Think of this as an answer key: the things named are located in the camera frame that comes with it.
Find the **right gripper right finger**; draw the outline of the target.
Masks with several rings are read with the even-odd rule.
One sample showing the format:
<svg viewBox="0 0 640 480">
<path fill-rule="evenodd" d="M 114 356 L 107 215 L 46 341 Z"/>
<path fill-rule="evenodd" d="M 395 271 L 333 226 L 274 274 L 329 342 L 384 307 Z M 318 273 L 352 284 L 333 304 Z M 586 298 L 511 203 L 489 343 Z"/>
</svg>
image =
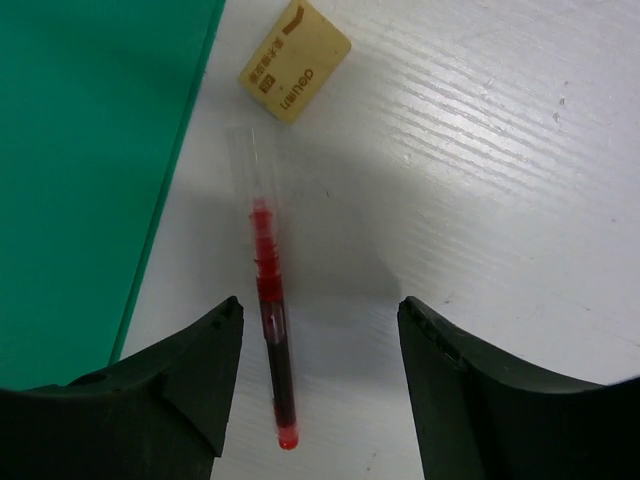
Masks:
<svg viewBox="0 0 640 480">
<path fill-rule="evenodd" d="M 547 370 L 415 297 L 397 321 L 425 478 L 638 478 L 638 379 L 599 385 Z"/>
</svg>

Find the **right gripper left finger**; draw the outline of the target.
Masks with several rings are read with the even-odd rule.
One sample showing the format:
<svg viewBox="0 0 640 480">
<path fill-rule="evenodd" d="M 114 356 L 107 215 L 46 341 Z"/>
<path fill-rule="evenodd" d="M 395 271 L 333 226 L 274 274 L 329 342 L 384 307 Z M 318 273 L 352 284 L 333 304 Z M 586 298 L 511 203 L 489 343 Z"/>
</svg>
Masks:
<svg viewBox="0 0 640 480">
<path fill-rule="evenodd" d="M 224 448 L 243 327 L 243 308 L 230 297 L 68 385 L 2 390 L 2 478 L 210 478 Z"/>
</svg>

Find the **dark red ink pen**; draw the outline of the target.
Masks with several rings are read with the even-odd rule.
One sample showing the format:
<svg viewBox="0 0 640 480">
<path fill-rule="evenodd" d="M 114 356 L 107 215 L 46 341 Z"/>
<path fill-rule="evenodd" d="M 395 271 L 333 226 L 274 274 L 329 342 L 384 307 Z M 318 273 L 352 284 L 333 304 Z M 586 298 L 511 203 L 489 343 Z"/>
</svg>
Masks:
<svg viewBox="0 0 640 480">
<path fill-rule="evenodd" d="M 264 148 L 264 137 L 252 127 L 233 126 L 226 139 L 237 192 L 243 200 L 243 224 L 250 229 L 278 443 L 283 450 L 293 450 L 299 444 L 299 430 L 279 255 L 273 156 Z"/>
</svg>

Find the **green binder folder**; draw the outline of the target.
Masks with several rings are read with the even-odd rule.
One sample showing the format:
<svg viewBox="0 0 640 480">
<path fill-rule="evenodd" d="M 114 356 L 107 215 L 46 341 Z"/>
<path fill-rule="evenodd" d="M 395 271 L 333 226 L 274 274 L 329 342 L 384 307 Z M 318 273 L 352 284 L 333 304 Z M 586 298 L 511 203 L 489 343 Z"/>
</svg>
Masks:
<svg viewBox="0 0 640 480">
<path fill-rule="evenodd" d="M 224 5 L 1 5 L 1 384 L 122 351 Z"/>
</svg>

